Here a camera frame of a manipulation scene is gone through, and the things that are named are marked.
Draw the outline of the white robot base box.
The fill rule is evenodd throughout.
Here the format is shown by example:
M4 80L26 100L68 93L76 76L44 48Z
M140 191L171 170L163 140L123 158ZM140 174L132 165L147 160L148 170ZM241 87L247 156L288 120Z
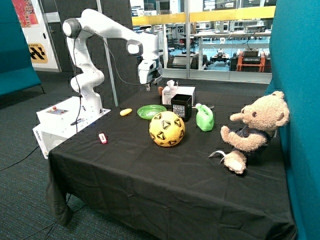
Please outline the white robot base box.
M92 112L85 105L83 98L72 96L36 113L39 125L33 128L34 136L41 149L43 157L48 158L49 152L74 136L111 110L98 108ZM71 125L78 119L84 119L76 125Z

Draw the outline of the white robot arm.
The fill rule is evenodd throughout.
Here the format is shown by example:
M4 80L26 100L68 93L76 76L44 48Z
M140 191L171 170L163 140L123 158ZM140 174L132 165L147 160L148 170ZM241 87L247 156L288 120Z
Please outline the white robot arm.
M101 97L94 87L104 80L104 74L93 64L86 40L91 36L124 39L127 52L142 57L138 65L141 85L149 87L162 79L162 64L159 57L159 38L154 33L136 33L93 9L85 9L79 18L69 18L63 22L62 30L73 64L82 70L71 79L72 88L81 94L81 102L88 116L104 113Z

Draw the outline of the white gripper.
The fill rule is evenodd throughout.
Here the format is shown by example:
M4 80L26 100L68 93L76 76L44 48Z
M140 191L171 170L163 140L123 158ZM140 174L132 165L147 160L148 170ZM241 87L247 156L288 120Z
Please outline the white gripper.
M146 84L146 91L150 91L149 83L158 85L163 78L162 64L158 60L142 60L138 65L138 76L140 84Z

